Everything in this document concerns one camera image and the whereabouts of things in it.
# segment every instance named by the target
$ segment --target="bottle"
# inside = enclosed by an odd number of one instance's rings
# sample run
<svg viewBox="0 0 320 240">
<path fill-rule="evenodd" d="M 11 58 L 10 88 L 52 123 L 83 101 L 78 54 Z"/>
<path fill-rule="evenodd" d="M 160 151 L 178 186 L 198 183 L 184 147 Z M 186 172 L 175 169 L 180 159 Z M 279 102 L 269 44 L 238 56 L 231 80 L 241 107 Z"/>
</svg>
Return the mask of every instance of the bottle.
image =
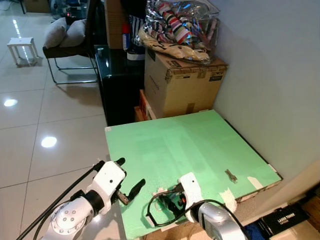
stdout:
<svg viewBox="0 0 320 240">
<path fill-rule="evenodd" d="M 122 25 L 122 48 L 127 51 L 130 47 L 130 24 Z"/>
</svg>

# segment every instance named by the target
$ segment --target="black cabinet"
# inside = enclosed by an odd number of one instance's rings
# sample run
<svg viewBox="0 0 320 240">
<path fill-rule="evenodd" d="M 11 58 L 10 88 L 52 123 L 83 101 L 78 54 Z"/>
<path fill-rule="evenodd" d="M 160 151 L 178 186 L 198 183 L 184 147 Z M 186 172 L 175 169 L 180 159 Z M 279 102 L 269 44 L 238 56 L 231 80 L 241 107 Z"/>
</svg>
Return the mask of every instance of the black cabinet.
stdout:
<svg viewBox="0 0 320 240">
<path fill-rule="evenodd" d="M 144 88 L 145 62 L 127 60 L 126 52 L 107 45 L 95 45 L 94 49 L 107 125 L 133 123 L 139 90 Z"/>
</svg>

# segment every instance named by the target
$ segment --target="white wall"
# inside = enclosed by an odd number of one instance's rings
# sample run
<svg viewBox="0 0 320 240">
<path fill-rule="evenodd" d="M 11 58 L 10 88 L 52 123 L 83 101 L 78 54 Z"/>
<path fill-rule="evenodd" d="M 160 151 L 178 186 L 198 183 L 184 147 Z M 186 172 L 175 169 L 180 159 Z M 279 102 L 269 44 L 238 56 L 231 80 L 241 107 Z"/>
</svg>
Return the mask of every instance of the white wall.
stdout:
<svg viewBox="0 0 320 240">
<path fill-rule="evenodd" d="M 230 65 L 213 108 L 284 177 L 251 201 L 252 217 L 320 181 L 320 1 L 211 1 Z"/>
</svg>

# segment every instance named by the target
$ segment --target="black chair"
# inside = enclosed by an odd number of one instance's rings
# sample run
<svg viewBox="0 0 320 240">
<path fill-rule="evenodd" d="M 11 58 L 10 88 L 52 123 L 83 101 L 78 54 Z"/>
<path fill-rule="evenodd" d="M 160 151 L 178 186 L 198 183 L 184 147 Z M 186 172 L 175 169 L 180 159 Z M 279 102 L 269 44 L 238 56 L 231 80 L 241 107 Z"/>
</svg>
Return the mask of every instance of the black chair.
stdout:
<svg viewBox="0 0 320 240">
<path fill-rule="evenodd" d="M 97 82 L 97 79 L 95 80 L 82 80 L 82 81 L 65 81 L 65 82 L 57 82 L 54 78 L 52 68 L 50 65 L 49 59 L 54 59 L 55 65 L 58 68 L 59 71 L 61 70 L 73 70 L 73 69 L 94 69 L 95 74 L 96 67 L 94 65 L 94 45 L 93 45 L 93 25 L 95 24 L 95 16 L 96 16 L 96 8 L 99 0 L 89 0 L 88 8 L 87 8 L 87 14 L 86 14 L 86 25 L 85 25 L 85 39 L 83 43 L 81 43 L 78 46 L 73 47 L 50 47 L 46 48 L 43 46 L 42 50 L 44 53 L 44 56 L 46 57 L 46 60 L 48 61 L 50 73 L 52 76 L 52 80 L 56 85 L 60 84 L 81 84 L 81 83 L 95 83 Z M 72 56 L 84 56 L 89 57 L 90 62 L 92 66 L 83 66 L 83 67 L 60 67 L 57 63 L 57 58 L 65 58 L 65 57 L 72 57 Z"/>
</svg>

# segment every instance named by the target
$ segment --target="gray cushion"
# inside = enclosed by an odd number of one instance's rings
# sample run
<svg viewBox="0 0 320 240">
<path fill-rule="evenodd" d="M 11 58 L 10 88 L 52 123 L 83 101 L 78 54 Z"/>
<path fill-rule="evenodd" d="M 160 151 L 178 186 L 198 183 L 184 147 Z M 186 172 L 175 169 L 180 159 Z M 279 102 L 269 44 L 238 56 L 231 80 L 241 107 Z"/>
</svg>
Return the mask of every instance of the gray cushion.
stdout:
<svg viewBox="0 0 320 240">
<path fill-rule="evenodd" d="M 61 42 L 61 48 L 76 47 L 85 40 L 86 19 L 74 21 L 66 31 L 65 38 Z"/>
<path fill-rule="evenodd" d="M 67 22 L 66 18 L 62 17 L 51 23 L 44 34 L 44 46 L 53 48 L 58 46 L 66 36 Z"/>
</svg>

